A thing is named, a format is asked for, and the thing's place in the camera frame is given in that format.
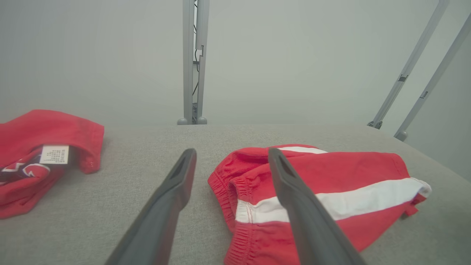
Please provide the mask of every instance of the white stripe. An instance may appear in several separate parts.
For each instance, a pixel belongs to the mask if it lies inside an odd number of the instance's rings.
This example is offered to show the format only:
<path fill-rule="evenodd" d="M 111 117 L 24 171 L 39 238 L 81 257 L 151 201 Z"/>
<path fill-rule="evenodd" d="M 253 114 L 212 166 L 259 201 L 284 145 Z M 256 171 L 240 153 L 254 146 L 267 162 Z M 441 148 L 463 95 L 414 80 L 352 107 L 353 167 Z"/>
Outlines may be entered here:
<path fill-rule="evenodd" d="M 300 152 L 300 153 L 313 153 L 313 154 L 327 153 L 324 150 L 317 149 L 317 148 L 314 148 L 314 147 L 287 146 L 287 147 L 280 147 L 278 149 L 284 150 L 284 151 Z"/>
<path fill-rule="evenodd" d="M 338 193 L 319 193 L 317 198 L 334 220 L 363 215 L 411 201 L 424 188 L 413 178 L 386 180 L 357 190 Z M 288 213 L 277 197 L 253 205 L 238 200 L 235 220 L 242 223 L 289 222 Z"/>

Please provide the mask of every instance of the clothing label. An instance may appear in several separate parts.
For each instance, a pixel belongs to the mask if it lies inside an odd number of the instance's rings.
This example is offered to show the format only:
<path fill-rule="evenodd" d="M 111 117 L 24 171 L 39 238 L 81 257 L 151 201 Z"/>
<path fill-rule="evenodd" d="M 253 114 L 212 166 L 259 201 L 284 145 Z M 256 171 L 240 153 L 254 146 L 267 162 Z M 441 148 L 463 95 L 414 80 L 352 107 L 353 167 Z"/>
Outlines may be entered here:
<path fill-rule="evenodd" d="M 40 164 L 67 164 L 69 158 L 68 145 L 43 145 Z"/>

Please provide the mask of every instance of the red garment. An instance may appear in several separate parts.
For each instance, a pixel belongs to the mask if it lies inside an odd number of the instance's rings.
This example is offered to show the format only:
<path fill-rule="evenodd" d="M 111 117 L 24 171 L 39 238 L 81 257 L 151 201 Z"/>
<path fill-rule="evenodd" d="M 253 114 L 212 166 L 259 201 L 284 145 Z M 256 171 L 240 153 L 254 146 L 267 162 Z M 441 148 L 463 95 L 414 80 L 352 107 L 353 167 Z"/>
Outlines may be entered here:
<path fill-rule="evenodd" d="M 102 125 L 52 110 L 0 124 L 0 174 L 9 174 L 0 186 L 0 219 L 29 212 L 64 174 L 60 165 L 35 163 L 43 144 L 76 147 L 80 169 L 90 174 L 100 168 L 103 134 Z"/>
<path fill-rule="evenodd" d="M 276 146 L 358 251 L 431 192 L 411 178 L 396 154 L 327 153 L 307 145 Z M 299 264 L 286 210 L 279 204 L 268 148 L 232 152 L 208 179 L 234 234 L 226 265 Z"/>

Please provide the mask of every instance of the gray fabric surface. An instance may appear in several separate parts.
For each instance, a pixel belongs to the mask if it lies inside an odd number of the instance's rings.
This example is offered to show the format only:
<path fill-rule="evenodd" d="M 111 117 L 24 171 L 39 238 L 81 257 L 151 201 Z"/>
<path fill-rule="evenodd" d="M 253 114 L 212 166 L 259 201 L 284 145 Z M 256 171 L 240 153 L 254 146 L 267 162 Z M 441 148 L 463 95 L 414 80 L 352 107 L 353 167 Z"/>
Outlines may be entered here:
<path fill-rule="evenodd" d="M 371 265 L 471 264 L 471 183 L 367 126 L 239 125 L 106 128 L 101 170 L 70 170 L 28 214 L 0 220 L 0 264 L 103 264 L 186 148 L 198 160 L 171 264 L 222 264 L 231 234 L 207 178 L 231 151 L 287 143 L 399 154 L 433 193 L 362 252 Z"/>

